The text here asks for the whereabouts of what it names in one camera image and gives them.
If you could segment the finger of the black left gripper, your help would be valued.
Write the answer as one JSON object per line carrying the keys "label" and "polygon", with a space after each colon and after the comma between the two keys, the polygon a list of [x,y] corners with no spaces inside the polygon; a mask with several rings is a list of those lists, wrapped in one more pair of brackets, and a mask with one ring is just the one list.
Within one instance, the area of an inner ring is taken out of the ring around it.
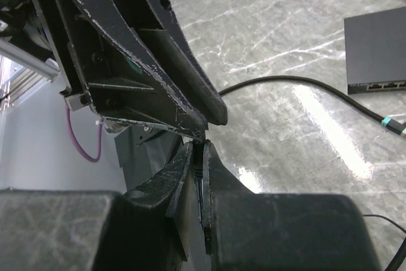
{"label": "finger of the black left gripper", "polygon": [[227,123],[227,108],[193,55],[170,0],[145,0],[138,33],[158,63],[206,121]]}

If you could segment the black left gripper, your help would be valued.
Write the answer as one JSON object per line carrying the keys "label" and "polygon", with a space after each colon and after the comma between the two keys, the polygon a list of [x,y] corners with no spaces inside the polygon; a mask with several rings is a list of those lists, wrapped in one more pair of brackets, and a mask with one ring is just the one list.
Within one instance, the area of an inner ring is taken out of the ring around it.
{"label": "black left gripper", "polygon": [[145,0],[1,0],[1,42],[30,64],[55,60],[71,111],[201,140],[208,121],[138,33],[146,12]]}

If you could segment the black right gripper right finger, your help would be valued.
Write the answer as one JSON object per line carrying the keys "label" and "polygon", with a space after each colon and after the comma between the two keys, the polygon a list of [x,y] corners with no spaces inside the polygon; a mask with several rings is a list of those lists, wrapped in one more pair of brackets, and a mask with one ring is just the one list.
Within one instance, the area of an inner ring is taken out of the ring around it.
{"label": "black right gripper right finger", "polygon": [[256,194],[202,152],[201,224],[213,270],[379,270],[360,210],[340,194]]}

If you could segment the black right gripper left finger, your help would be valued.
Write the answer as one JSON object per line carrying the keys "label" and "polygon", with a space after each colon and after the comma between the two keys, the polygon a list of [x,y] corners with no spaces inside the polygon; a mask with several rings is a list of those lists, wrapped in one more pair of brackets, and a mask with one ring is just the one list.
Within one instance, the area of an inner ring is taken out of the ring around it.
{"label": "black right gripper left finger", "polygon": [[2,270],[180,270],[187,259],[193,146],[125,194],[1,192]]}

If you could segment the black network switch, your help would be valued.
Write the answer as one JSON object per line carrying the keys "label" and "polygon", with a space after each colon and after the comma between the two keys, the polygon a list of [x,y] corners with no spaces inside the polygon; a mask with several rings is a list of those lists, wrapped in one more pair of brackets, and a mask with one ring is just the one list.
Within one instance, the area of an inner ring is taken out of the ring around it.
{"label": "black network switch", "polygon": [[405,90],[405,8],[344,19],[349,95]]}

